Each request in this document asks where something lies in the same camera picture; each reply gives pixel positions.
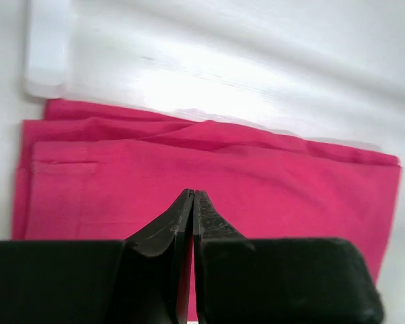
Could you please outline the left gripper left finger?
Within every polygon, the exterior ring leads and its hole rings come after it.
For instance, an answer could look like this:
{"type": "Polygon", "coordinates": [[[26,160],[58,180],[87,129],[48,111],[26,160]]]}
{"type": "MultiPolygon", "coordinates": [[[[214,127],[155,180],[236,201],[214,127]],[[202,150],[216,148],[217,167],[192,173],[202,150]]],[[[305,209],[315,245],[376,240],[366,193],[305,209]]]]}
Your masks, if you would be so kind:
{"type": "Polygon", "coordinates": [[[0,241],[0,323],[185,323],[193,200],[125,240],[0,241]]]}

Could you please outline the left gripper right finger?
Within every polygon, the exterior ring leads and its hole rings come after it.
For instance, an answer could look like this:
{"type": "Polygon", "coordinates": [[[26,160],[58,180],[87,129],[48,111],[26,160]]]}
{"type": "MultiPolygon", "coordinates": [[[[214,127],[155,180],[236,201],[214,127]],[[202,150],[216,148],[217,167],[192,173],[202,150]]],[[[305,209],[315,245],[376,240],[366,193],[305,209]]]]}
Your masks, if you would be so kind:
{"type": "Polygon", "coordinates": [[[200,323],[382,323],[365,260],[339,238],[250,239],[198,191],[193,207],[200,323]]]}

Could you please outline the pink trousers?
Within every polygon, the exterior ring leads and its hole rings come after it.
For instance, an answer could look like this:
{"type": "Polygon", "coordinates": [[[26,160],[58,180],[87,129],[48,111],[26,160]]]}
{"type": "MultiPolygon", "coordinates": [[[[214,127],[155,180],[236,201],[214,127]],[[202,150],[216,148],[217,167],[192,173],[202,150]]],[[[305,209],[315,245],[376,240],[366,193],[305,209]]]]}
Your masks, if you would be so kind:
{"type": "MultiPolygon", "coordinates": [[[[203,191],[247,238],[349,241],[375,285],[400,174],[397,157],[375,151],[53,99],[22,123],[11,236],[125,240],[183,191],[203,191]]],[[[198,321],[193,207],[186,322],[198,321]]]]}

